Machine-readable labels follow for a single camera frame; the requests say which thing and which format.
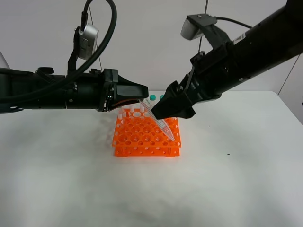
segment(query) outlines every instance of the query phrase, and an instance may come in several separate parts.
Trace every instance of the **white table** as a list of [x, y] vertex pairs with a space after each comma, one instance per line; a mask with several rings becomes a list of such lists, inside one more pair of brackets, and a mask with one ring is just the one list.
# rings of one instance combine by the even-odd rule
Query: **white table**
[[0, 226], [302, 227], [303, 126], [279, 97], [194, 109], [178, 158], [114, 157], [115, 113], [1, 114]]

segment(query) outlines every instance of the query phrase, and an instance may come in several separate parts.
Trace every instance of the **cable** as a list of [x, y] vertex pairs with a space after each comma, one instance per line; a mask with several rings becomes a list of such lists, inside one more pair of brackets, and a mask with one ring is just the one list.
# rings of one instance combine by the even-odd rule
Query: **cable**
[[[208, 0], [206, 0], [206, 3], [205, 3], [205, 10], [204, 10], [204, 13], [205, 13], [205, 14], [206, 14], [206, 12], [207, 12], [207, 6], [208, 6]], [[203, 37], [203, 36], [200, 37], [198, 53], [200, 53], [200, 50], [201, 50], [202, 37]]]
[[49, 84], [54, 84], [57, 83], [56, 80], [49, 78], [47, 74], [52, 74], [54, 73], [53, 68], [49, 68], [49, 67], [40, 67], [37, 69], [37, 75], [39, 77], [41, 77], [45, 82], [49, 83]]
[[242, 22], [240, 22], [240, 21], [233, 20], [233, 19], [229, 19], [229, 18], [226, 18], [226, 17], [216, 17], [216, 19], [217, 19], [217, 20], [226, 20], [226, 21], [229, 21], [229, 22], [233, 22], [233, 23], [235, 23], [235, 24], [242, 25], [242, 26], [247, 27], [247, 28], [249, 28], [249, 29], [252, 28], [252, 26], [246, 25], [246, 24], [244, 24], [244, 23], [242, 23]]
[[280, 91], [278, 92], [278, 96], [280, 95], [280, 93], [281, 93], [281, 91], [282, 91], [282, 89], [283, 89], [283, 87], [284, 87], [286, 81], [288, 80], [290, 74], [292, 73], [292, 71], [293, 71], [293, 69], [294, 69], [294, 66], [296, 65], [297, 61], [299, 60], [300, 55], [301, 55], [301, 54], [299, 54], [299, 56], [297, 57], [297, 59], [296, 59], [295, 62], [294, 62], [294, 65], [292, 66], [292, 69], [289, 71], [289, 74], [287, 75], [286, 80], [284, 81], [284, 83], [283, 83], [283, 85], [282, 85]]
[[33, 99], [38, 99], [41, 96], [45, 96], [51, 92], [54, 92], [55, 90], [58, 90], [62, 88], [63, 86], [73, 82], [75, 79], [79, 78], [85, 70], [87, 70], [92, 63], [101, 55], [101, 53], [106, 48], [107, 44], [109, 43], [117, 22], [117, 10], [114, 2], [112, 0], [105, 0], [111, 7], [112, 10], [112, 17], [110, 21], [110, 25], [108, 27], [107, 33], [101, 42], [98, 49], [93, 53], [93, 55], [83, 64], [81, 65], [75, 72], [73, 72], [70, 76], [66, 77], [63, 80], [60, 80], [59, 82], [55, 84], [51, 84], [45, 88], [39, 89], [34, 92], [30, 92], [23, 95], [18, 96], [8, 96], [0, 98], [0, 103], [17, 103], [17, 102], [25, 102]]
[[[90, 14], [90, 19], [91, 19], [91, 24], [94, 25], [93, 16], [91, 15], [91, 11], [90, 11], [90, 6], [89, 6], [89, 14]], [[99, 56], [99, 63], [100, 63], [101, 72], [103, 72], [100, 56]]]
[[81, 26], [80, 26], [81, 31], [84, 31], [85, 25], [87, 23], [87, 19], [89, 17], [87, 11], [88, 11], [89, 5], [92, 1], [93, 0], [87, 0], [85, 3], [84, 10], [82, 12], [82, 17], [81, 17]]

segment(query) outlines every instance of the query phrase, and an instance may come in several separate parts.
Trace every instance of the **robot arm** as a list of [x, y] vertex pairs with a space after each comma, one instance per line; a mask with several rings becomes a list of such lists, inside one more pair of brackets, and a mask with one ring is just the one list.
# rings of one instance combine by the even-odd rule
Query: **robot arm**
[[[148, 97], [146, 86], [124, 79], [117, 70], [91, 69], [84, 73], [104, 51], [116, 26], [116, 6], [112, 0], [105, 1], [111, 7], [112, 18], [102, 43], [94, 51], [98, 30], [87, 23], [87, 10], [92, 2], [87, 0], [81, 26], [75, 29], [67, 76], [53, 75], [52, 68], [38, 68], [35, 73], [8, 69], [0, 53], [0, 62], [3, 62], [0, 63], [0, 113], [23, 109], [96, 109], [105, 112]], [[78, 58], [87, 61], [76, 69]]]
[[240, 83], [303, 52], [303, 2], [287, 4], [231, 41], [206, 14], [188, 16], [181, 35], [189, 40], [205, 35], [213, 50], [190, 61], [192, 70], [173, 82], [152, 109], [158, 119], [191, 118], [195, 103], [215, 100]]

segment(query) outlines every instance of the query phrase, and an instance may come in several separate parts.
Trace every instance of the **test tube rack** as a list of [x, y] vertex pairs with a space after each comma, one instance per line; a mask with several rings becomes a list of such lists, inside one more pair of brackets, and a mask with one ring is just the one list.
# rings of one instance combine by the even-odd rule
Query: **test tube rack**
[[112, 146], [116, 157], [177, 157], [181, 139], [177, 118], [165, 121], [171, 128], [175, 141], [171, 141], [151, 119], [147, 112], [123, 109], [126, 114], [117, 118]]

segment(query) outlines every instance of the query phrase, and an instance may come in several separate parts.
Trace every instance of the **white wall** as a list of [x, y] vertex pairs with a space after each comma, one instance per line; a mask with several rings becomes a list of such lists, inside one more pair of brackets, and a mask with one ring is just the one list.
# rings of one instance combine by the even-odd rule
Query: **white wall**
[[280, 93], [280, 98], [293, 112], [293, 114], [303, 124], [303, 56], [301, 55], [298, 62], [290, 73], [283, 89]]
[[[72, 51], [74, 28], [80, 24], [84, 0], [2, 0], [0, 3], [0, 49], [13, 69], [35, 71], [54, 67], [65, 74]], [[190, 71], [189, 59], [198, 51], [198, 40], [180, 36], [187, 15], [203, 13], [205, 0], [115, 0], [118, 22], [102, 66], [118, 69], [121, 76], [163, 90]], [[208, 13], [254, 25], [286, 3], [286, 0], [209, 0]], [[101, 42], [110, 21], [103, 0], [91, 4]], [[218, 22], [231, 39], [246, 28]], [[206, 40], [202, 50], [211, 50]], [[238, 90], [278, 92], [294, 59], [246, 82]], [[95, 62], [92, 68], [100, 68]]]

